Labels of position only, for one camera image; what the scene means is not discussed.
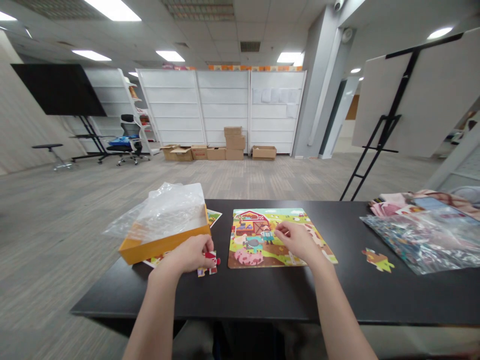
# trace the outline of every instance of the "black monitor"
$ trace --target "black monitor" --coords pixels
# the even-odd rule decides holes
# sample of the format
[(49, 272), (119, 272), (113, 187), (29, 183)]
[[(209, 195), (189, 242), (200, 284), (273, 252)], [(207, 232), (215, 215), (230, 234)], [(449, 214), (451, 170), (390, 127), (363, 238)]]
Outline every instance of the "black monitor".
[(79, 64), (12, 64), (47, 115), (106, 117), (89, 78)]

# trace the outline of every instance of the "stool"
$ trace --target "stool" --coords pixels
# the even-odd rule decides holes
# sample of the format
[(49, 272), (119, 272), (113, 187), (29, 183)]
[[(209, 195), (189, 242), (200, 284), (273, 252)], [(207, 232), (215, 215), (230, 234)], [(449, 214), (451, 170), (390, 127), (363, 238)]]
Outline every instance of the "stool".
[(53, 153), (56, 159), (56, 165), (53, 167), (54, 171), (57, 171), (58, 169), (72, 169), (72, 163), (71, 162), (64, 162), (60, 156), (57, 155), (57, 153), (54, 151), (53, 148), (57, 148), (59, 146), (63, 146), (63, 144), (45, 144), (45, 145), (35, 145), (32, 146), (33, 149), (48, 149), (49, 152)]

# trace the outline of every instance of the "ceiling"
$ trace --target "ceiling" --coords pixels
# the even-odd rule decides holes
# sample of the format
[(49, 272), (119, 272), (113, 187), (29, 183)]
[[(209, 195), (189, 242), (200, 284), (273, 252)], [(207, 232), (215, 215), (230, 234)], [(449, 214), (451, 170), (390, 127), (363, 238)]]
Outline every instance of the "ceiling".
[[(142, 21), (98, 16), (50, 20), (17, 2), (1, 0), (0, 11), (18, 21), (0, 21), (0, 27), (9, 30), (7, 36), (20, 54), (53, 63), (121, 68), (124, 74), (161, 66), (164, 60), (157, 50), (177, 51), (185, 59), (178, 65), (198, 69), (207, 69), (206, 62), (267, 66), (276, 65), (282, 51), (302, 52), (308, 28), (333, 0), (234, 0), (235, 21), (212, 22), (174, 20), (161, 0), (123, 2)], [(260, 41), (260, 52), (241, 53), (240, 41)], [(71, 50), (93, 50), (112, 61), (88, 60)]]
[[(446, 36), (480, 27), (479, 0), (366, 0), (343, 24), (357, 28), (344, 76), (365, 61), (427, 42), (435, 30)], [(354, 74), (362, 76), (363, 69)]]

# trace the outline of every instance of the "red barn illustration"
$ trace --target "red barn illustration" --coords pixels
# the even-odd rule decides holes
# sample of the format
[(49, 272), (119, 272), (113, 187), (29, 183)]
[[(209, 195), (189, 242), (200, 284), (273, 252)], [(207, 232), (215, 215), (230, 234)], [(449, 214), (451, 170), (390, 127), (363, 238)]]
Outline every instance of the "red barn illustration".
[(237, 214), (235, 218), (238, 219), (238, 225), (235, 226), (236, 236), (242, 236), (243, 234), (256, 236), (262, 232), (262, 226), (270, 226), (270, 222), (265, 215), (250, 210)]

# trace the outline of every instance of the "bag of puzzle pieces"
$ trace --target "bag of puzzle pieces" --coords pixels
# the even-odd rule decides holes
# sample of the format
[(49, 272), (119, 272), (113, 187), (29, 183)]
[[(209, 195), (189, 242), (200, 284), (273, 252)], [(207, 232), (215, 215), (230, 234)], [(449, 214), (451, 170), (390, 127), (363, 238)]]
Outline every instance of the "bag of puzzle pieces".
[(456, 209), (360, 219), (417, 275), (480, 267), (480, 222)]
[(148, 193), (148, 198), (111, 222), (104, 235), (149, 243), (207, 223), (202, 185), (163, 185)]

